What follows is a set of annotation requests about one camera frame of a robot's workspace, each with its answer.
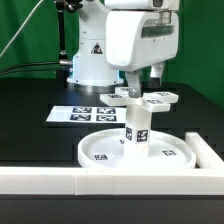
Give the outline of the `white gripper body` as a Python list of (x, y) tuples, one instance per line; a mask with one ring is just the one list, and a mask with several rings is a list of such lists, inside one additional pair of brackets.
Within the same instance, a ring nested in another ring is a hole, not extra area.
[(174, 58), (178, 50), (179, 18), (168, 24), (150, 11), (111, 11), (106, 20), (106, 59), (110, 67), (134, 71)]

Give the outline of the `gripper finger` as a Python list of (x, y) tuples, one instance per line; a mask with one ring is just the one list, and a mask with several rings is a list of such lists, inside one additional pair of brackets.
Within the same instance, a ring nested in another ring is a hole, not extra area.
[(141, 97), (141, 71), (135, 70), (125, 73), (126, 81), (129, 87), (128, 94), (131, 98)]
[(151, 66), (149, 86), (151, 88), (159, 88), (161, 86), (161, 79), (163, 75), (165, 64), (156, 63)]

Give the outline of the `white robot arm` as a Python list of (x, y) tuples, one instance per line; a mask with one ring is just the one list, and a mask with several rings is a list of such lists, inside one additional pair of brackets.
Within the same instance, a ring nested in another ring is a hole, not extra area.
[(107, 93), (126, 83), (138, 98), (142, 70), (150, 67), (149, 86), (158, 88), (165, 62), (177, 54), (179, 6), (180, 0), (83, 0), (69, 85)]

